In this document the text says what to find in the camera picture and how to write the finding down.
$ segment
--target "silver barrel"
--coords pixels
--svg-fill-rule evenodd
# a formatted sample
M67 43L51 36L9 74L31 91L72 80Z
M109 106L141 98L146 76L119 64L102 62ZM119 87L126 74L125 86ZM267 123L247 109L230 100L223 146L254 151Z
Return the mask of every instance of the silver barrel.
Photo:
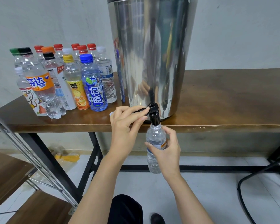
M179 103L197 0L107 0L123 105Z

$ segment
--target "brown tabletop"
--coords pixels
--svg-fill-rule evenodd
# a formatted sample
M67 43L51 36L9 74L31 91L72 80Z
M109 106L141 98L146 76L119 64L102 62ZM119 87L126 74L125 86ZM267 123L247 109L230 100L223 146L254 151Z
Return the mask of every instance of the brown tabletop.
M14 132L110 132L109 113L74 109L60 119L38 117L21 96L0 108ZM187 70L177 112L162 122L180 133L211 130L280 132L280 69ZM140 132L145 132L144 124Z

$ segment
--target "black shoe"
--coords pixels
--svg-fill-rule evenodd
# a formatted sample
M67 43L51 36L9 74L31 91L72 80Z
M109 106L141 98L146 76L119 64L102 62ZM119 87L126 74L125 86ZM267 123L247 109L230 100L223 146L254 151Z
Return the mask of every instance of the black shoe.
M161 215L153 213L150 217L150 224L165 224L165 221Z

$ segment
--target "tile floor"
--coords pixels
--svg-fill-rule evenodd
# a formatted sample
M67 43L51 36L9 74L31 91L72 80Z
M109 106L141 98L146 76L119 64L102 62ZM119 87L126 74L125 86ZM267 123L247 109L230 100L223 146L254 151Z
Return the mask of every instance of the tile floor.
M78 186L89 156L81 159L67 173ZM145 156L129 156L125 164L146 164ZM265 158L249 157L181 157L181 165L267 165ZM249 224L237 196L237 182L246 174L232 173L182 173L191 189L201 201L215 223ZM38 185L42 190L62 198L55 189ZM17 210L34 192L28 185L21 186L0 206L0 212ZM149 224L152 212L161 214L166 223L180 224L174 195L161 174L121 172L114 195L127 194L143 207L144 224ZM260 174L242 184L244 202L257 224L280 224L280 176ZM0 215L0 224L11 214Z

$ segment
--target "green bottle cap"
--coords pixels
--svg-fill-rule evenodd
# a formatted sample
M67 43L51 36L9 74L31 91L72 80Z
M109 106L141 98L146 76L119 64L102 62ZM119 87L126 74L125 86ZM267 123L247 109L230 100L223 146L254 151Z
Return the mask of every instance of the green bottle cap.
M9 50L12 55L20 55L18 48L12 48Z

